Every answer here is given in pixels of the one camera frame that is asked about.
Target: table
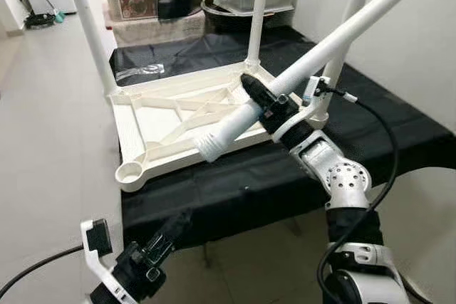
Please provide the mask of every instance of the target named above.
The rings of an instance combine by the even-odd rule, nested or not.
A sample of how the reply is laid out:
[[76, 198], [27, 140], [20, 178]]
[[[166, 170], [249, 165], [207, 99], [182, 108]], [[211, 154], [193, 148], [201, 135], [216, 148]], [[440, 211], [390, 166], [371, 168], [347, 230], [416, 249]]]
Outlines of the table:
[[[242, 61], [249, 34], [210, 34], [197, 40], [116, 49], [114, 73], [161, 63], [171, 77]], [[315, 44], [289, 27], [264, 30], [261, 65], [277, 76]], [[118, 82], [150, 80], [133, 75]], [[393, 127], [400, 146], [399, 174], [423, 167], [456, 169], [456, 138], [451, 131], [345, 65], [339, 87], [374, 107]], [[302, 93], [304, 85], [297, 93]], [[383, 128], [368, 112], [339, 98], [328, 109], [324, 132], [347, 158], [369, 170], [373, 185], [386, 181], [391, 147]], [[122, 193], [124, 244], [145, 243], [162, 222], [193, 209], [192, 228], [179, 247], [196, 246], [320, 208], [328, 197], [308, 178], [280, 144], [266, 142], [150, 179], [138, 192]]]

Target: white pipe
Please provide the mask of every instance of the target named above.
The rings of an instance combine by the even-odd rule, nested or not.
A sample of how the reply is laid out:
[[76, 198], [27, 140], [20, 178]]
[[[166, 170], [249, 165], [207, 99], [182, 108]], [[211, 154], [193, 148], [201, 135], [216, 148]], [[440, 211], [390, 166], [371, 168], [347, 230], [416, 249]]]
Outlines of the white pipe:
[[90, 12], [88, 1], [74, 0], [74, 2], [78, 10], [79, 19], [83, 24], [85, 37], [87, 38], [88, 45], [90, 46], [90, 51], [92, 51], [95, 65], [98, 69], [98, 73], [100, 74], [105, 95], [118, 93], [120, 88], [115, 83], [113, 71], [111, 70], [108, 60], [105, 57], [105, 50], [103, 48], [103, 44], [101, 43], [100, 36], [98, 35], [98, 30], [92, 16], [92, 12]]
[[265, 5], [266, 0], [255, 0], [252, 26], [250, 27], [249, 52], [245, 60], [245, 63], [250, 68], [256, 68], [259, 65], [259, 45], [261, 43]]
[[[349, 0], [347, 7], [343, 13], [342, 23], [352, 17], [359, 9], [361, 9], [366, 0]], [[350, 45], [343, 47], [339, 54], [337, 54], [328, 64], [326, 64], [325, 69], [323, 71], [323, 76], [329, 78], [329, 86], [336, 87], [337, 81], [339, 79], [339, 75], [341, 74], [343, 62], [345, 61], [345, 57], [347, 56], [348, 49]], [[321, 122], [325, 122], [328, 119], [328, 106], [331, 101], [332, 94], [326, 94], [325, 98], [321, 102], [318, 110], [316, 111], [315, 115], [312, 117], [314, 120], [318, 120]]]
[[[322, 65], [331, 60], [342, 47], [358, 38], [399, 1], [372, 0], [306, 55], [290, 65], [268, 84], [268, 88], [276, 95], [293, 92], [305, 77], [315, 73]], [[205, 136], [195, 139], [197, 149], [208, 162], [216, 160], [238, 136], [258, 120], [260, 113], [261, 109], [256, 103], [252, 100], [247, 101], [231, 115], [224, 118], [214, 132], [209, 132]]]

